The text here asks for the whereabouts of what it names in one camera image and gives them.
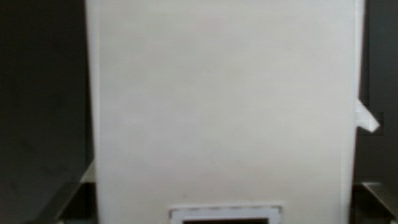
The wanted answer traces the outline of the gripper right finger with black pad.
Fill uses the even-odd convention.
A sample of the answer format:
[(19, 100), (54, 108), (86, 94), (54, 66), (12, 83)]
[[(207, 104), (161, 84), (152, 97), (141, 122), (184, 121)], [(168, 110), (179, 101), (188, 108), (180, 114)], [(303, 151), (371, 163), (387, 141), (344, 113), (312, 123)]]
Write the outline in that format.
[(379, 182), (353, 185), (351, 224), (398, 224), (398, 196)]

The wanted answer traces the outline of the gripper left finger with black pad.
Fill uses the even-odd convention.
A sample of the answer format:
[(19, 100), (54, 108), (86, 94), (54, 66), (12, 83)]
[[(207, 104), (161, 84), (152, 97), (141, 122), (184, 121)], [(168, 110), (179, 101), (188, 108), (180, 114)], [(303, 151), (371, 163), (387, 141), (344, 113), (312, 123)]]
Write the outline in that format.
[(42, 224), (90, 224), (95, 219), (95, 171), (88, 164), (77, 181), (67, 183), (45, 207)]

